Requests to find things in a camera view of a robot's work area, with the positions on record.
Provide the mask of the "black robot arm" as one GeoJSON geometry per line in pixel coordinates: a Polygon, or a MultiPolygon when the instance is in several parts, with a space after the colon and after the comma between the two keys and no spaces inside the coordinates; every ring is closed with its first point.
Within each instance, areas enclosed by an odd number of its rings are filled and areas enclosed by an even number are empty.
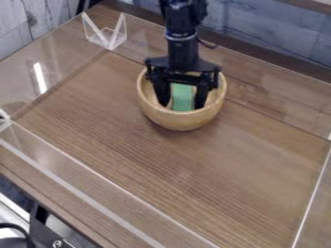
{"type": "Polygon", "coordinates": [[[198,56],[197,26],[205,16],[205,0],[158,0],[165,21],[164,38],[168,53],[144,60],[145,78],[150,81],[158,104],[165,107],[170,101],[170,84],[196,87],[193,108],[201,109],[208,93],[218,87],[221,68],[198,56]]]}

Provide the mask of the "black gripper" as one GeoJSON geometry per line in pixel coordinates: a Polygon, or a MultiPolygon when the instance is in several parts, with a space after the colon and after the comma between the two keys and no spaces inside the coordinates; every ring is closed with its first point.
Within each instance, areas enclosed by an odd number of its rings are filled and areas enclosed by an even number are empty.
{"type": "Polygon", "coordinates": [[[173,65],[169,57],[148,57],[144,60],[145,78],[150,80],[158,104],[165,107],[170,100],[170,82],[194,85],[193,107],[201,109],[208,97],[208,88],[218,87],[221,68],[197,58],[190,64],[173,65]]]}

